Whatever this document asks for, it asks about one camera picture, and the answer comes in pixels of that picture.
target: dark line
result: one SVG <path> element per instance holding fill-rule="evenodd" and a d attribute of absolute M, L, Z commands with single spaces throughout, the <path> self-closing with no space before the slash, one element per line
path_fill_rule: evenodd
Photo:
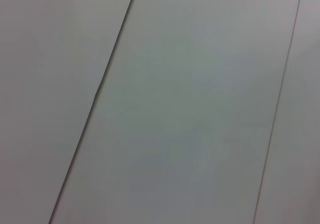
<path fill-rule="evenodd" d="M 92 113 L 93 113 L 93 111 L 94 111 L 94 108 L 95 108 L 96 103 L 97 103 L 97 101 L 98 101 L 98 98 L 99 98 L 99 96 L 100 96 L 102 87 L 103 87 L 103 85 L 104 85 L 105 79 L 106 79 L 106 77 L 107 77 L 108 70 L 110 69 L 110 66 L 111 66 L 111 63 L 112 63 L 114 54 L 115 54 L 115 52 L 116 52 L 116 48 L 117 48 L 117 46 L 118 46 L 119 38 L 120 38 L 120 36 L 121 36 L 121 34 L 122 34 L 122 32 L 123 32 L 124 24 L 125 24 L 125 22 L 126 22 L 126 20 L 127 20 L 127 17 L 128 17 L 128 14 L 129 14 L 129 11 L 130 11 L 132 2 L 133 2 L 133 0 L 130 0 L 129 5 L 128 5 L 128 8 L 127 8 L 127 10 L 126 10 L 126 12 L 125 12 L 125 15 L 124 15 L 124 18 L 123 18 L 123 21 L 122 21 L 122 24 L 121 24 L 119 33 L 118 33 L 118 35 L 117 35 L 117 37 L 116 37 L 116 41 L 115 41 L 115 43 L 114 43 L 114 46 L 113 46 L 113 49 L 112 49 L 112 52 L 111 52 L 111 55 L 110 55 L 110 59 L 109 59 L 109 61 L 108 61 L 108 64 L 107 64 L 107 66 L 106 66 L 106 68 L 105 68 L 105 71 L 104 71 L 104 73 L 103 73 L 102 80 L 101 80 L 101 82 L 100 82 L 100 84 L 99 84 L 99 87 L 98 87 L 98 89 L 97 89 L 97 91 L 96 91 L 96 94 L 95 94 L 95 96 L 94 96 L 94 99 L 93 99 L 93 102 L 92 102 L 92 105 L 91 105 L 91 108 L 90 108 L 90 112 L 89 112 L 88 117 L 87 117 L 87 119 L 86 119 L 86 122 L 85 122 L 85 125 L 84 125 L 84 128 L 83 128 L 83 131 L 82 131 L 81 136 L 80 136 L 80 139 L 79 139 L 79 142 L 78 142 L 78 144 L 77 144 L 77 146 L 76 146 L 76 148 L 75 148 L 75 151 L 74 151 L 74 154 L 73 154 L 71 163 L 70 163 L 70 165 L 69 165 L 68 171 L 67 171 L 67 173 L 66 173 L 66 176 L 65 176 L 65 178 L 64 178 L 63 184 L 62 184 L 62 186 L 61 186 L 59 195 L 58 195 L 58 197 L 57 197 L 57 199 L 56 199 L 56 202 L 55 202 L 55 205 L 54 205 L 54 208 L 53 208 L 53 211 L 52 211 L 52 214 L 51 214 L 51 216 L 50 216 L 50 219 L 49 219 L 49 223 L 48 223 L 48 224 L 52 224 L 52 222 L 53 222 L 53 220 L 54 220 L 54 218 L 55 218 L 55 214 L 56 214 L 56 212 L 57 212 L 57 208 L 58 208 L 58 205 L 59 205 L 61 196 L 62 196 L 62 194 L 63 194 L 63 192 L 64 192 L 66 183 L 67 183 L 68 178 L 69 178 L 69 176 L 70 176 L 70 172 L 71 172 L 72 167 L 73 167 L 73 165 L 74 165 L 74 163 L 75 163 L 75 160 L 76 160 L 76 158 L 77 158 L 77 155 L 78 155 L 78 152 L 79 152 L 79 149 L 80 149 L 82 140 L 83 140 L 83 138 L 84 138 L 84 136 L 85 136 L 85 133 L 86 133 L 86 131 L 87 131 L 87 127 L 88 127 L 88 124 L 89 124 L 89 122 L 90 122 Z"/>
<path fill-rule="evenodd" d="M 291 45 L 292 45 L 292 40 L 294 38 L 294 32 L 295 32 L 295 24 L 297 22 L 297 16 L 298 16 L 298 10 L 299 10 L 299 6 L 300 6 L 300 0 L 298 0 L 298 5 L 296 7 L 296 13 L 295 13 L 295 18 L 294 18 L 294 26 L 292 29 L 292 34 L 291 34 L 291 40 L 290 40 L 290 44 L 289 44 L 289 49 L 288 49 L 288 53 L 286 56 L 286 60 L 285 60 L 285 65 L 284 65 L 284 71 L 282 74 L 282 81 L 281 81 L 281 85 L 280 85 L 280 90 L 279 90 L 279 95 L 278 95 L 278 100 L 275 106 L 275 112 L 274 112 L 274 117 L 273 117 L 273 122 L 272 122 L 272 127 L 271 127 L 271 132 L 270 132 L 270 137 L 269 137 L 269 143 L 268 143 L 268 148 L 266 150 L 266 155 L 265 155 L 265 160 L 264 160 L 264 166 L 263 166 L 263 171 L 262 171 L 262 177 L 261 177 L 261 182 L 260 182 L 260 187 L 259 187 L 259 192 L 258 192 L 258 198 L 256 200 L 256 204 L 255 204 L 255 210 L 254 210 L 254 215 L 253 215 L 253 222 L 252 224 L 255 224 L 256 221 L 256 216 L 257 216 L 257 210 L 258 210 L 258 204 L 260 201 L 260 196 L 261 196 L 261 189 L 262 189 L 262 184 L 264 181 L 264 177 L 265 177 L 265 171 L 266 171 L 266 165 L 267 165 L 267 159 L 268 159 L 268 155 L 269 155 L 269 149 L 270 149 L 270 143 L 271 143 L 271 138 L 272 138 L 272 134 L 274 131 L 274 126 L 275 126 L 275 122 L 276 122 L 276 115 L 277 115 L 277 111 L 278 111 L 278 106 L 279 106 L 279 101 L 280 101 L 280 96 L 281 96 L 281 91 L 282 91 L 282 86 L 284 85 L 284 78 L 285 78 L 285 73 L 286 73 L 286 69 L 287 69 L 287 65 L 288 65 L 288 59 L 289 59 L 289 54 L 290 54 L 290 50 L 291 50 Z"/>

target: white surface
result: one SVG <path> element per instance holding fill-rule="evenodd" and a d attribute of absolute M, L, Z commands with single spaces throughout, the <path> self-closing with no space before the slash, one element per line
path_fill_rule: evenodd
<path fill-rule="evenodd" d="M 48 223 L 130 0 L 0 0 L 0 223 Z"/>
<path fill-rule="evenodd" d="M 134 0 L 55 224 L 249 224 L 298 0 Z"/>
<path fill-rule="evenodd" d="M 320 223 L 320 0 L 301 0 L 255 224 Z"/>

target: white panel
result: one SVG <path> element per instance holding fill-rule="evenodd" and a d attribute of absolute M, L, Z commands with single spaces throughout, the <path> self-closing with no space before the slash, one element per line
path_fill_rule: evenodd
<path fill-rule="evenodd" d="M 0 0 L 0 223 L 48 223 L 130 0 Z"/>
<path fill-rule="evenodd" d="M 255 224 L 320 223 L 320 0 L 301 0 Z"/>
<path fill-rule="evenodd" d="M 248 224 L 298 0 L 134 0 L 55 224 Z"/>

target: white wall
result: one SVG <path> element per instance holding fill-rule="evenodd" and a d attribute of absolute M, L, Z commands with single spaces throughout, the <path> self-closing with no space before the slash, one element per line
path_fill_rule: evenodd
<path fill-rule="evenodd" d="M 320 0 L 301 0 L 255 224 L 320 223 Z"/>
<path fill-rule="evenodd" d="M 49 221 L 130 0 L 0 0 L 0 223 Z"/>
<path fill-rule="evenodd" d="M 55 224 L 248 224 L 298 0 L 134 0 Z"/>

